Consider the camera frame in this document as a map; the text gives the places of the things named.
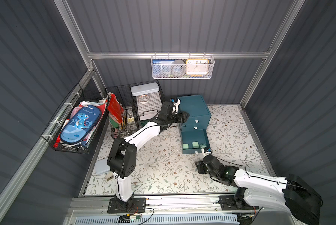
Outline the teal bottom drawer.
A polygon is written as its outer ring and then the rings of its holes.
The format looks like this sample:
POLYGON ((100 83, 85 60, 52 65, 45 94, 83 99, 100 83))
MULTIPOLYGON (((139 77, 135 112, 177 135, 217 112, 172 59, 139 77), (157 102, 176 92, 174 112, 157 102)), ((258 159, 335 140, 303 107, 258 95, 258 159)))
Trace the teal bottom drawer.
POLYGON ((206 129, 181 132, 182 153, 201 154, 202 149, 210 149, 210 143, 206 129))

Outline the teal two-drawer cabinet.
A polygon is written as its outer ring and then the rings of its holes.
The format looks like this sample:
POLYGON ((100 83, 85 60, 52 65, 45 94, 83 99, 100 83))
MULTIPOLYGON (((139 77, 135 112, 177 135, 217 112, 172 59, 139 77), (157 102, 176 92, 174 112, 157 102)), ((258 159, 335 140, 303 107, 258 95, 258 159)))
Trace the teal two-drawer cabinet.
POLYGON ((192 95, 178 97, 181 100, 179 105, 180 111, 186 111, 190 114, 188 121, 182 125, 181 131, 193 131, 194 127, 198 129, 207 129, 210 119, 211 112, 204 101, 202 95, 192 95))

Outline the green plug cube front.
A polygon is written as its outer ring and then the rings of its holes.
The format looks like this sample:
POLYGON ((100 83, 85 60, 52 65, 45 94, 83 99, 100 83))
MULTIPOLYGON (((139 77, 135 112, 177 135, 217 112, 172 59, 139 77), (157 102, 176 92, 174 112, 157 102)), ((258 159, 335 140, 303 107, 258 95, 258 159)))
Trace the green plug cube front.
POLYGON ((198 142, 192 142, 192 146, 193 146, 193 148, 199 148, 200 147, 198 142))

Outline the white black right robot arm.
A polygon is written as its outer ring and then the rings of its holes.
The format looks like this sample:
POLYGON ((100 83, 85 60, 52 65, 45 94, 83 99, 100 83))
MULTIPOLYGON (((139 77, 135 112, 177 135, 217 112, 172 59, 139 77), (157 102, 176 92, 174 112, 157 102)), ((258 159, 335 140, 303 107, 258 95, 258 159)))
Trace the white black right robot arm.
POLYGON ((223 164, 223 160, 211 154, 197 161, 199 174, 207 174, 214 181, 236 187, 233 197, 220 197, 223 210, 254 210, 251 221, 262 208, 270 208, 291 214, 307 225, 320 223, 323 199, 302 178, 296 175, 273 177, 248 172, 238 164, 223 164))

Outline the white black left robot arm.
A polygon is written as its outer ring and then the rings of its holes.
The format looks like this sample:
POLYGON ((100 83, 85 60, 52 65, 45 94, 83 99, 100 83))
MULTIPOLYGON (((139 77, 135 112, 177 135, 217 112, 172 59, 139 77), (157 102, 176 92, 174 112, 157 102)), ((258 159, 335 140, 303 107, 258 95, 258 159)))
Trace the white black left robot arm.
POLYGON ((134 198, 130 175, 136 167, 138 151, 174 123, 183 124, 188 120, 189 114, 179 111, 180 103, 180 99, 163 102, 158 114, 143 128, 128 137, 118 137, 114 140, 107 164, 117 183, 115 199, 119 203, 128 205, 134 198))

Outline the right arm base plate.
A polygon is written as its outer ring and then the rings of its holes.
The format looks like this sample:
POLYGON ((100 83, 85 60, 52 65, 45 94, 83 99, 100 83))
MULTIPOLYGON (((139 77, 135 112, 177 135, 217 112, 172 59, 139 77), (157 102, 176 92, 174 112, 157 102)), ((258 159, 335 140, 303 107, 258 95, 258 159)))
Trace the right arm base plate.
POLYGON ((237 210, 258 210, 258 206, 251 206, 245 200, 235 200, 234 196, 219 196, 218 204, 222 211, 237 211, 237 210))

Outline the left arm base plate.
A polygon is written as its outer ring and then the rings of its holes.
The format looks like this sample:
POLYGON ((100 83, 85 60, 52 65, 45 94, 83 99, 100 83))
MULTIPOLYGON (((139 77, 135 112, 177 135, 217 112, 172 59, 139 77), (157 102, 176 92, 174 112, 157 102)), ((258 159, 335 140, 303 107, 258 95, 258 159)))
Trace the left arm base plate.
POLYGON ((127 202, 119 200, 117 197, 110 199, 108 214, 117 213, 143 213, 146 209, 146 198, 130 198, 127 202))

